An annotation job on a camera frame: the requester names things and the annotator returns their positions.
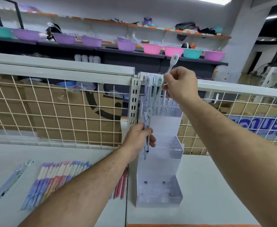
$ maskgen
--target person's left hand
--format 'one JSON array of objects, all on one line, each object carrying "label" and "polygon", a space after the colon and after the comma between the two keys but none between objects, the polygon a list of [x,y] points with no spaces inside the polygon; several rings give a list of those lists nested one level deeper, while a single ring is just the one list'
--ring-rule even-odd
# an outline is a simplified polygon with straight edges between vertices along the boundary
[{"label": "person's left hand", "polygon": [[155,147],[156,138],[151,135],[151,133],[153,133],[153,130],[150,127],[144,130],[144,124],[141,122],[128,131],[121,148],[129,154],[130,162],[133,161],[143,149],[148,135],[150,135],[150,146]]}]

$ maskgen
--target person's right arm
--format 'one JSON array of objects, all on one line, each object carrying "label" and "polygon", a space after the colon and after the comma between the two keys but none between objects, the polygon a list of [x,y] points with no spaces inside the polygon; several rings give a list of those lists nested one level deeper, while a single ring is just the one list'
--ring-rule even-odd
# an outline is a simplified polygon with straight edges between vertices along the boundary
[{"label": "person's right arm", "polygon": [[164,80],[234,193],[262,227],[277,227],[277,146],[203,101],[193,71],[178,67]]}]

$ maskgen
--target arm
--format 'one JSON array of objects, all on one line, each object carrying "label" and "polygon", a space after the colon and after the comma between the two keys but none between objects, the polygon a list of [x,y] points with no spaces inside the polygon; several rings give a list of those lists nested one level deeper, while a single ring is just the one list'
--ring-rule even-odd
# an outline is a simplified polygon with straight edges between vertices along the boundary
[{"label": "arm", "polygon": [[178,67],[164,79],[234,193],[262,227],[277,227],[277,146],[203,101],[193,71]]},{"label": "arm", "polygon": [[[19,227],[93,227],[129,162],[142,150],[151,128],[130,129],[120,148],[55,191]],[[150,136],[150,145],[155,146]]]}]

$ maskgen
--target black metal frame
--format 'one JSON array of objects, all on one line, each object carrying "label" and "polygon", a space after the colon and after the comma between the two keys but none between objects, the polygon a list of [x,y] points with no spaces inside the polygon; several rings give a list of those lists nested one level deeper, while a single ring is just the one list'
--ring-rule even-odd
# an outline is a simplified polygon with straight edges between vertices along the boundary
[{"label": "black metal frame", "polygon": [[24,25],[23,25],[23,21],[22,21],[22,17],[21,17],[21,13],[20,13],[20,10],[19,10],[18,3],[16,3],[15,1],[12,1],[12,0],[4,0],[4,1],[8,1],[8,2],[14,4],[14,6],[15,6],[15,8],[16,8],[18,20],[19,20],[19,23],[20,23],[20,27],[21,27],[21,29],[24,29]]}]

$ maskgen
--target white table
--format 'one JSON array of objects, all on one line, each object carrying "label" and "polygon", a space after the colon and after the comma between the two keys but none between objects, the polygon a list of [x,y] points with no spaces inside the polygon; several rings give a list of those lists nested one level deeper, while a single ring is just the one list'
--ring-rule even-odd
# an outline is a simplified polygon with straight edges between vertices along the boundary
[{"label": "white table", "polygon": [[129,165],[127,224],[259,225],[210,156],[182,157],[177,172],[183,194],[179,208],[135,208],[136,165],[136,161]]},{"label": "white table", "polygon": [[[92,164],[107,156],[110,150],[59,148],[0,144],[0,187],[16,167],[29,159],[35,160],[22,179],[12,187],[7,197],[0,199],[0,227],[15,227],[30,211],[20,208],[40,171],[43,162],[90,161]],[[111,199],[101,214],[96,227],[121,227],[125,225],[126,199]]]}]

